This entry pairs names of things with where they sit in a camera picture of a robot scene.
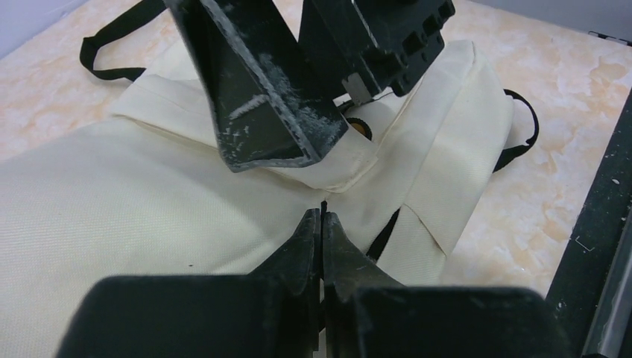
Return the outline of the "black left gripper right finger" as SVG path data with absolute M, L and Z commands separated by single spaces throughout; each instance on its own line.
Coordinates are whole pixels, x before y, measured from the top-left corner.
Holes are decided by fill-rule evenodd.
M 544 299 L 519 287 L 404 286 L 322 224 L 328 357 L 570 357 Z

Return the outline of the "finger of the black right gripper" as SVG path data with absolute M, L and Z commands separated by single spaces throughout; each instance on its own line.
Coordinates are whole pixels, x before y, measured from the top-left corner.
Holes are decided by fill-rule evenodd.
M 167 1 L 227 167 L 303 168 L 347 132 L 272 1 Z

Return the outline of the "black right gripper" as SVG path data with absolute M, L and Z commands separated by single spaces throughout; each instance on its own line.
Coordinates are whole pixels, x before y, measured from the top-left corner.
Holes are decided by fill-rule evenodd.
M 304 1 L 299 44 L 325 96 L 402 97 L 443 51 L 452 1 Z

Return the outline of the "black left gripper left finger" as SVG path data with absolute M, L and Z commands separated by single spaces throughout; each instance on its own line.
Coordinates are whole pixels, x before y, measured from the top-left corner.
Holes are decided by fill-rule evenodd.
M 59 357 L 311 357 L 319 346 L 316 253 L 307 210 L 248 274 L 113 276 L 75 313 Z

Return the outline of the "cream canvas backpack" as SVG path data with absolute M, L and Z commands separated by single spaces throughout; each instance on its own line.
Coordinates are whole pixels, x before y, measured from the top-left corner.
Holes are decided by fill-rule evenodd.
M 347 132 L 303 168 L 231 171 L 181 37 L 109 119 L 1 165 L 1 355 L 59 357 L 87 292 L 113 276 L 248 274 L 320 211 L 319 339 L 326 338 L 322 224 L 404 286 L 438 279 L 507 147 L 521 96 L 477 45 L 445 41 L 410 93 L 331 99 Z

